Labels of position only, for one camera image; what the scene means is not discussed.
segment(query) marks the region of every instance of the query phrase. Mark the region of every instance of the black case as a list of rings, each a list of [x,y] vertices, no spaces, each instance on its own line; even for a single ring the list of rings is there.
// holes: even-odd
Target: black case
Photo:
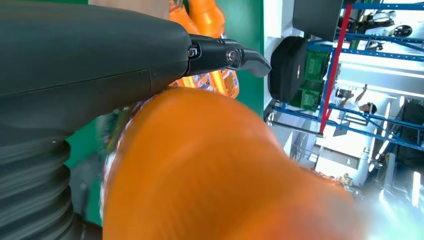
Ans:
[[[272,53],[268,76],[272,98],[288,103],[295,96],[304,78],[307,45],[306,38],[289,36]]]

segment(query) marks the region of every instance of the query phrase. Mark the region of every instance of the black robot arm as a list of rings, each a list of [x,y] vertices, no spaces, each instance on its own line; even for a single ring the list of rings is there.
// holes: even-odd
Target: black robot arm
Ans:
[[[95,117],[183,76],[270,70],[236,41],[199,39],[177,23],[107,7],[0,1],[0,33],[2,240],[101,237],[74,215],[63,165],[65,139]]]

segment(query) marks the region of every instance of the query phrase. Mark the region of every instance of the green plastic bin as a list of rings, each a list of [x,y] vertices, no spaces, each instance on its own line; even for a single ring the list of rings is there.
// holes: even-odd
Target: green plastic bin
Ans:
[[[304,79],[322,82],[329,68],[329,61],[329,52],[308,50],[306,53]]]
[[[360,40],[352,40],[349,49],[357,50]]]
[[[324,81],[303,80],[299,90],[289,102],[290,106],[316,111],[321,102],[321,94],[324,89]]]

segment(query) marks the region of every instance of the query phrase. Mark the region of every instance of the green panel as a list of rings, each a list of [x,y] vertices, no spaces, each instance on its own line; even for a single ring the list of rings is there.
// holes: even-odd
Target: green panel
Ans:
[[[100,183],[102,179],[98,177],[90,187],[90,196],[88,198],[88,206],[86,212],[86,218],[88,221],[98,225],[102,225],[102,219],[100,218]]]
[[[76,131],[67,139],[69,142],[70,158],[66,162],[69,168],[75,167],[78,163],[84,161],[98,150],[96,139],[96,121],[90,122],[85,127]]]
[[[329,67],[329,61],[329,52],[308,50],[306,53],[304,79],[322,82]]]
[[[357,50],[359,46],[360,40],[352,40],[349,49]]]

